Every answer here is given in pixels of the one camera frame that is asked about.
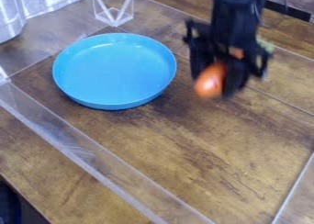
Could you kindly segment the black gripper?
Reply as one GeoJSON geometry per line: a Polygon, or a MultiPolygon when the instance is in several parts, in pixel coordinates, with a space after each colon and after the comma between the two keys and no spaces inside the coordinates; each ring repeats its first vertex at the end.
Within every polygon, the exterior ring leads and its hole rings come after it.
{"type": "MultiPolygon", "coordinates": [[[[196,79],[205,67],[213,63],[213,48],[207,40],[224,47],[249,48],[257,41],[261,10],[265,0],[212,0],[212,14],[208,23],[193,19],[185,21],[184,43],[189,49],[191,78],[196,79]]],[[[221,88],[221,97],[233,97],[251,76],[263,78],[268,59],[261,64],[229,58],[221,88]]]]}

